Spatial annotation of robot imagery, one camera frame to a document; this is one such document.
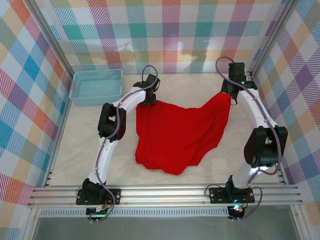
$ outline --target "red cloth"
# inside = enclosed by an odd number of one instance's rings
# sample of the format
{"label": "red cloth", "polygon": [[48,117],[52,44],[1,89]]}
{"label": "red cloth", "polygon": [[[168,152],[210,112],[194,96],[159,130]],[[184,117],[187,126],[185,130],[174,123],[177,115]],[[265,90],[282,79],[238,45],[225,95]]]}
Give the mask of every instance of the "red cloth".
{"label": "red cloth", "polygon": [[162,101],[138,105],[135,160],[147,169],[179,175],[197,166],[218,146],[227,125],[230,96],[218,93],[200,108],[183,108]]}

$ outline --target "plastic basket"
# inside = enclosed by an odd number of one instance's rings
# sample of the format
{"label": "plastic basket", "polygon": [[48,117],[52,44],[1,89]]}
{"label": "plastic basket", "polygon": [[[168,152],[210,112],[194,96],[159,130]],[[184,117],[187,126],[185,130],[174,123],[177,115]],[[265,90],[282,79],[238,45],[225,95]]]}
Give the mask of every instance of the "plastic basket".
{"label": "plastic basket", "polygon": [[122,76],[122,69],[78,71],[69,97],[79,106],[111,104],[122,97]]}

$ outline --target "metal base plate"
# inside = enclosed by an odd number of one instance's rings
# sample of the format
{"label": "metal base plate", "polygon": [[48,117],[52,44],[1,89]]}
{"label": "metal base plate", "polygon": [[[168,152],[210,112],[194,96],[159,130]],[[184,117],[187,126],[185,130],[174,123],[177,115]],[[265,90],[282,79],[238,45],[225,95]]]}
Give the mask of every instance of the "metal base plate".
{"label": "metal base plate", "polygon": [[209,196],[211,204],[246,204],[254,203],[255,196],[252,189],[249,189],[248,194],[237,194],[233,197],[233,202],[227,196],[227,191],[224,187],[209,188]]}
{"label": "metal base plate", "polygon": [[[115,197],[115,205],[119,205],[120,204],[120,198],[121,198],[121,189],[110,188],[109,190],[112,192],[112,194]],[[84,194],[84,190],[82,188],[78,190],[78,195],[80,195],[80,196],[85,195]],[[109,196],[109,197],[106,198],[107,204],[111,205],[112,204],[112,197],[109,195],[109,193],[107,193],[107,195]],[[88,198],[85,200],[84,198],[77,197],[76,201],[75,201],[75,204],[76,205],[86,205],[86,206],[88,206],[88,205],[90,205],[89,202],[91,202],[89,198],[90,198],[90,196],[88,196]],[[94,205],[104,205],[104,204],[106,204],[106,202],[97,202]]]}

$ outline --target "plaid wall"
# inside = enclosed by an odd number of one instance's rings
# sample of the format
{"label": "plaid wall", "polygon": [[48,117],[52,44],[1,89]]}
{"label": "plaid wall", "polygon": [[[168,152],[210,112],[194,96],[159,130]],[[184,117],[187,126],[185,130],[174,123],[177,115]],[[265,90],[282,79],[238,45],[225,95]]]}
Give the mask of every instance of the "plaid wall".
{"label": "plaid wall", "polygon": [[267,29],[267,31],[265,32],[264,36],[263,36],[263,39],[259,45],[259,48],[258,50],[256,51],[255,55],[254,55],[254,58],[251,62],[251,65],[249,67],[249,71],[251,72],[251,70],[254,68],[254,66],[256,65],[257,63],[257,60],[258,60],[258,57],[260,56],[261,54],[261,51],[264,49],[264,47],[266,46],[266,43],[270,37],[270,35],[272,34],[272,32],[275,30],[275,27],[277,25],[277,22],[279,20],[279,18],[281,17],[281,13],[282,11],[284,10],[286,4],[287,4],[288,0],[281,0],[281,3],[278,7],[278,9],[276,10],[276,13],[275,15],[273,16],[272,18],[272,21]]}
{"label": "plaid wall", "polygon": [[[37,0],[76,71],[215,72],[221,55],[250,63],[278,0]],[[222,64],[226,71],[228,65]]]}
{"label": "plaid wall", "polygon": [[0,240],[22,233],[71,80],[23,0],[0,0]]}
{"label": "plaid wall", "polygon": [[258,74],[273,119],[288,129],[283,166],[320,236],[320,0],[300,0]]}

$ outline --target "purple cable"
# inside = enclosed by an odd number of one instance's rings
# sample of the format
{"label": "purple cable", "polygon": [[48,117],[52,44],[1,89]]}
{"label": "purple cable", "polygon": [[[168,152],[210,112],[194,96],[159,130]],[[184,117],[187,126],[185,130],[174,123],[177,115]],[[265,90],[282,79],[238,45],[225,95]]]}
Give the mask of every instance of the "purple cable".
{"label": "purple cable", "polygon": [[[142,82],[144,81],[144,73],[145,73],[145,70],[146,70],[146,68],[148,68],[148,67],[153,68],[154,71],[155,71],[155,80],[154,80],[154,82],[153,82],[150,86],[141,88],[141,89],[139,89],[139,90],[137,90],[137,91],[132,91],[132,92],[130,92],[129,94],[125,95],[125,96],[123,97],[123,99],[122,99],[122,100],[117,104],[117,106],[116,106],[116,111],[115,111],[115,112],[116,112],[116,119],[120,119],[119,107],[121,106],[121,104],[122,104],[128,97],[130,97],[131,95],[136,94],[136,93],[138,93],[138,92],[141,92],[141,91],[150,89],[150,88],[152,88],[152,87],[157,83],[157,80],[158,80],[158,71],[157,71],[157,69],[156,69],[154,66],[152,66],[152,65],[146,65],[146,66],[143,68],[143,70],[142,70],[142,77],[141,77]],[[114,132],[113,132],[110,136],[107,136],[107,137],[104,138],[103,143],[102,143],[102,146],[101,146],[101,148],[100,148],[100,150],[99,150],[99,153],[98,153],[98,156],[97,156],[96,162],[95,162],[95,175],[96,175],[96,178],[98,179],[98,181],[99,181],[99,183],[101,184],[101,186],[102,186],[102,187],[111,195],[111,197],[112,197],[112,206],[111,206],[111,209],[108,211],[108,213],[107,213],[103,218],[101,218],[101,219],[99,219],[99,220],[97,219],[97,220],[95,221],[97,224],[100,223],[100,222],[102,222],[102,221],[104,221],[104,220],[112,213],[112,211],[114,210],[115,205],[116,205],[115,195],[107,188],[107,186],[102,182],[102,180],[101,180],[101,178],[100,178],[100,176],[99,176],[99,173],[98,173],[99,167],[98,167],[98,165],[99,165],[100,155],[101,155],[101,153],[102,153],[102,151],[103,151],[103,149],[104,149],[104,147],[105,147],[106,141],[107,141],[108,139],[112,138],[114,135],[116,135],[116,133],[117,133],[118,130],[119,130],[119,127],[120,127],[120,121],[117,121]],[[90,220],[90,223],[93,223],[94,220],[91,218],[91,216],[92,216],[92,214],[89,215],[89,220]]]}
{"label": "purple cable", "polygon": [[[254,100],[255,103],[257,104],[257,106],[259,107],[260,112],[262,113],[265,122],[268,124],[269,128],[271,129],[271,131],[272,131],[272,133],[273,133],[273,135],[274,135],[274,138],[275,138],[275,142],[276,142],[276,147],[277,147],[277,152],[278,152],[278,161],[277,161],[277,165],[276,165],[276,168],[275,168],[274,172],[267,172],[267,171],[264,171],[264,170],[261,170],[260,168],[258,168],[258,170],[257,170],[257,171],[249,178],[249,180],[248,180],[248,185],[250,185],[250,183],[251,183],[251,182],[254,180],[254,178],[258,175],[258,172],[262,172],[262,173],[267,174],[267,175],[275,175],[275,174],[277,174],[277,172],[278,172],[279,169],[280,169],[280,166],[281,166],[280,164],[281,164],[281,161],[282,161],[280,140],[279,140],[279,137],[278,137],[278,135],[277,135],[277,133],[276,133],[275,128],[271,125],[271,123],[270,123],[270,121],[269,121],[269,119],[268,119],[268,117],[267,117],[267,115],[266,115],[263,107],[261,106],[261,104],[260,104],[260,102],[258,101],[258,99],[255,97],[255,95],[254,95],[252,92],[250,92],[250,91],[248,90],[248,88],[246,88],[245,86],[242,86],[241,84],[239,84],[239,83],[237,83],[237,82],[235,82],[235,81],[232,81],[232,80],[229,79],[228,77],[224,76],[224,75],[222,74],[222,72],[219,70],[219,68],[218,68],[218,62],[219,62],[220,59],[228,59],[228,60],[230,60],[230,61],[233,62],[233,63],[234,63],[235,61],[234,61],[231,57],[228,57],[228,56],[220,56],[220,57],[216,60],[216,62],[215,62],[216,72],[217,72],[221,77],[223,77],[224,80],[226,80],[226,81],[228,81],[229,83],[232,83],[232,84],[234,84],[234,85],[242,88],[243,90],[245,90],[245,91],[250,95],[250,97],[252,97],[252,100]],[[242,220],[243,220],[243,219],[247,219],[248,217],[250,217],[250,216],[258,209],[258,207],[260,206],[260,204],[261,204],[261,202],[262,202],[262,197],[263,197],[262,188],[259,187],[259,186],[254,186],[254,187],[249,186],[249,188],[251,188],[251,189],[259,189],[259,190],[260,190],[260,199],[259,199],[259,202],[257,203],[257,205],[255,206],[255,208],[254,208],[248,215],[244,216],[244,217],[242,218]]]}

